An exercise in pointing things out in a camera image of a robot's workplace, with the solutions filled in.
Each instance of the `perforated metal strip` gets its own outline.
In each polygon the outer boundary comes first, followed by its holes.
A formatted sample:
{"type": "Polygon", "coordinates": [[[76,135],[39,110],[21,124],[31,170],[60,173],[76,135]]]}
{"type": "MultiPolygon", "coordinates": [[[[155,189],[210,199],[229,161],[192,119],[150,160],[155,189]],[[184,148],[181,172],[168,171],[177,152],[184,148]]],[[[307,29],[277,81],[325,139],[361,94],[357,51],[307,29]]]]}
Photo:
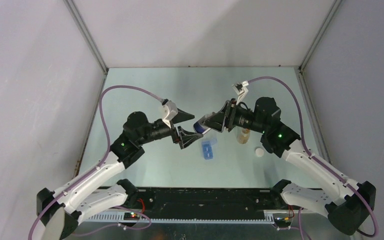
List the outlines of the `perforated metal strip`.
{"type": "MultiPolygon", "coordinates": [[[[91,216],[85,222],[101,222],[101,223],[135,223],[136,220],[124,220],[124,211],[103,211],[96,215],[91,216]]],[[[151,218],[153,223],[161,224],[273,224],[273,214],[265,213],[265,219],[253,220],[207,220],[207,219],[165,219],[165,218],[151,218]]],[[[146,219],[141,219],[139,222],[147,222],[146,219]]]]}

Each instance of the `gray wall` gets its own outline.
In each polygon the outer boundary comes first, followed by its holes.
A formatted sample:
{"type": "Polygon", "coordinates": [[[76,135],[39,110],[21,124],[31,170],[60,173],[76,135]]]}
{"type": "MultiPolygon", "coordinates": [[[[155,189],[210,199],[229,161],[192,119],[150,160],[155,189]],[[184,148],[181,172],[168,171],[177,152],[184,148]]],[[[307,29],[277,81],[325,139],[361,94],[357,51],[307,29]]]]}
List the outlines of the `gray wall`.
{"type": "Polygon", "coordinates": [[[73,176],[102,81],[62,0],[0,0],[0,239],[27,239],[37,192],[73,176]]]}
{"type": "Polygon", "coordinates": [[[377,187],[384,239],[384,1],[345,1],[304,77],[334,165],[377,187]]]}

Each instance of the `blue object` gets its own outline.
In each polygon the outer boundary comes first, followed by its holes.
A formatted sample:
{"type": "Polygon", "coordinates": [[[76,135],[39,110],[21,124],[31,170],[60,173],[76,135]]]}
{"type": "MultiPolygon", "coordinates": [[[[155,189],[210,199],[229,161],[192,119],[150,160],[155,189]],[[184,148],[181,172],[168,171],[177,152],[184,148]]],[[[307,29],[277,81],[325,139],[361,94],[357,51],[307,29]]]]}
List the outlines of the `blue object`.
{"type": "Polygon", "coordinates": [[[204,154],[204,159],[210,160],[213,159],[213,149],[211,148],[211,143],[210,141],[202,141],[202,152],[204,154]]]}

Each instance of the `white table surface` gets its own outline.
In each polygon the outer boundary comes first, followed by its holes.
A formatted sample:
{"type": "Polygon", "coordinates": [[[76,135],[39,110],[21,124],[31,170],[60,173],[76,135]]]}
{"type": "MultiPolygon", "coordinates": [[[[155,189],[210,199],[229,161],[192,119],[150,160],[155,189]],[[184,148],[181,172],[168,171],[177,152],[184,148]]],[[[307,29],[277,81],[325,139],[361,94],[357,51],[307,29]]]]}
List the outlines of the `white table surface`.
{"type": "MultiPolygon", "coordinates": [[[[195,119],[177,124],[192,131],[192,125],[203,115],[218,112],[226,100],[236,98],[232,84],[261,76],[272,76],[286,82],[303,109],[304,134],[307,144],[316,150],[316,141],[304,105],[298,79],[293,67],[169,67],[169,68],[110,68],[104,89],[114,85],[133,85],[157,96],[172,100],[195,119]]],[[[282,113],[280,119],[297,133],[300,132],[298,111],[289,92],[272,80],[260,80],[248,86],[244,99],[254,109],[259,97],[272,97],[282,113]]],[[[123,124],[134,111],[144,112],[149,122],[161,118],[154,98],[131,89],[114,89],[105,95],[103,112],[111,142],[123,131],[123,124]]],[[[194,188],[270,188],[281,179],[288,179],[306,188],[318,188],[305,172],[274,154],[256,157],[261,135],[251,132],[246,144],[236,140],[236,129],[214,132],[217,144],[214,158],[205,160],[200,140],[181,150],[171,138],[143,146],[145,154],[104,186],[120,179],[129,179],[137,187],[194,188]]],[[[84,151],[80,173],[96,164],[106,149],[106,138],[97,112],[84,151]]]]}

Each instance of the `bottle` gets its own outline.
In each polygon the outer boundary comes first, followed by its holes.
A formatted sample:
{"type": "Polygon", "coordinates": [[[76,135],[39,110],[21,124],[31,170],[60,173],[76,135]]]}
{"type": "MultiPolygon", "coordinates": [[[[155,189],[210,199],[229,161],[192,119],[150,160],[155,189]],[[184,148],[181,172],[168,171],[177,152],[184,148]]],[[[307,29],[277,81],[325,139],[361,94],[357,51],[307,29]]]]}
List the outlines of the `bottle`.
{"type": "Polygon", "coordinates": [[[246,144],[248,139],[250,139],[251,130],[246,128],[239,128],[239,132],[237,134],[237,142],[240,144],[246,144]]]}

